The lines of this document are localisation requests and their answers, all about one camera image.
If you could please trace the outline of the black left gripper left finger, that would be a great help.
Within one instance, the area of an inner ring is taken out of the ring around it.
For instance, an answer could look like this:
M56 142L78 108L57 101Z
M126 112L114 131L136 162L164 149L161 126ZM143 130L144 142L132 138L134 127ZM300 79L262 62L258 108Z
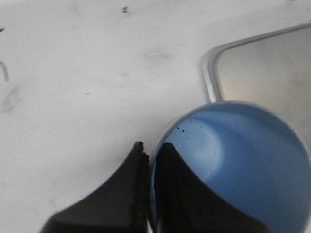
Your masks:
M74 205L52 215L43 233L146 233L149 157L134 143L115 173Z

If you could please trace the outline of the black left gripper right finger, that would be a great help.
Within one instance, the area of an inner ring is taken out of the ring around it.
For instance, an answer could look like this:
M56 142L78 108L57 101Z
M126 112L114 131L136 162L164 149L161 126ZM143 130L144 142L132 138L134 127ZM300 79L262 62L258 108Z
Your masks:
M209 189L171 143L164 143L156 157L154 182L158 233L269 232Z

